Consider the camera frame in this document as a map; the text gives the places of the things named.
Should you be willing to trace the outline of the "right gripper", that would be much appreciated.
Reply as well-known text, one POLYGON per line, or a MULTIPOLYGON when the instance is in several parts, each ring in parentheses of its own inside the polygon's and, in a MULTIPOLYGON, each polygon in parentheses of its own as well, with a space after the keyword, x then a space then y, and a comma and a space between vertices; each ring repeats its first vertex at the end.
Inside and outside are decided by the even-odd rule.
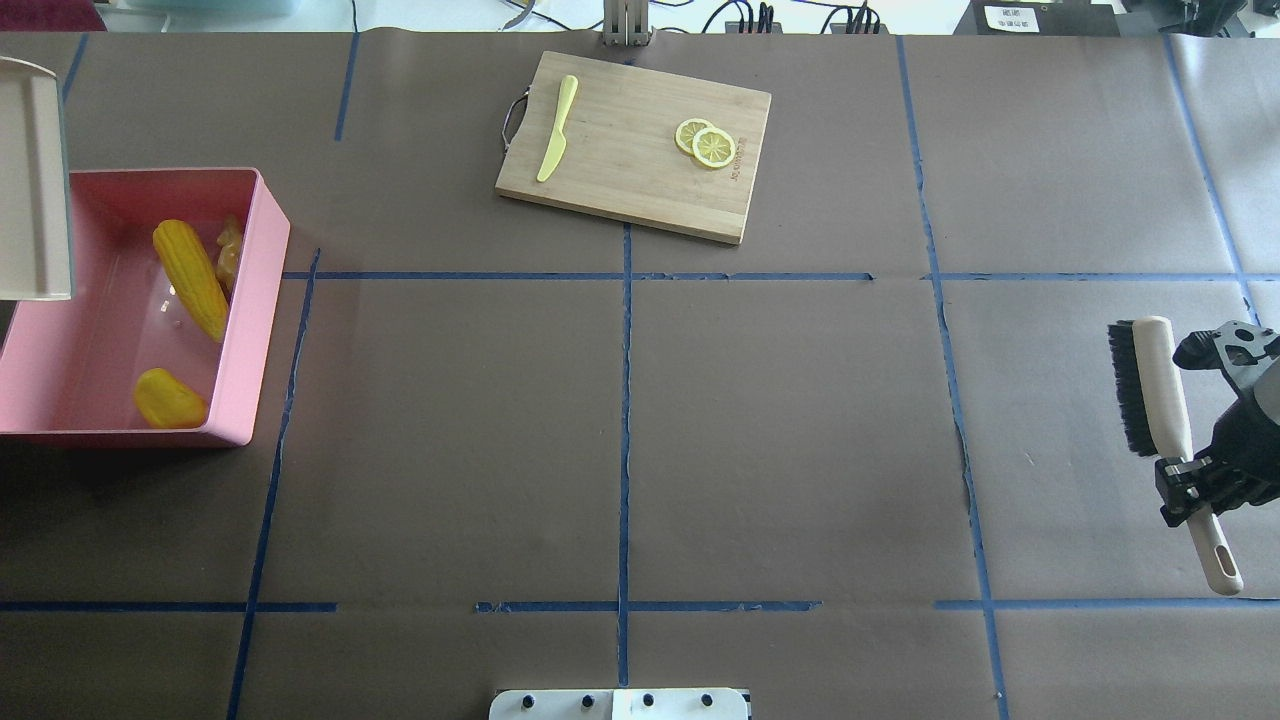
POLYGON ((1212 510, 1261 506, 1279 495, 1277 332, 1242 322, 1197 331, 1175 348, 1183 370, 1219 370, 1236 395, 1216 420, 1210 443, 1194 459, 1207 465, 1192 475, 1212 510))

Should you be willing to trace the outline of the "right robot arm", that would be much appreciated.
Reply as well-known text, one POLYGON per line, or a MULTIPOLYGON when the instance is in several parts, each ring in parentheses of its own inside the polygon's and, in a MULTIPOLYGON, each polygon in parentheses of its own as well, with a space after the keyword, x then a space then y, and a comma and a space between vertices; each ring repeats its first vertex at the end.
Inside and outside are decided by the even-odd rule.
POLYGON ((1202 509, 1221 515, 1277 498, 1277 346, 1274 329, 1228 322, 1216 331, 1188 334, 1175 348, 1178 368, 1221 372, 1236 398, 1192 460, 1157 464, 1160 511, 1169 527, 1180 527, 1202 509))

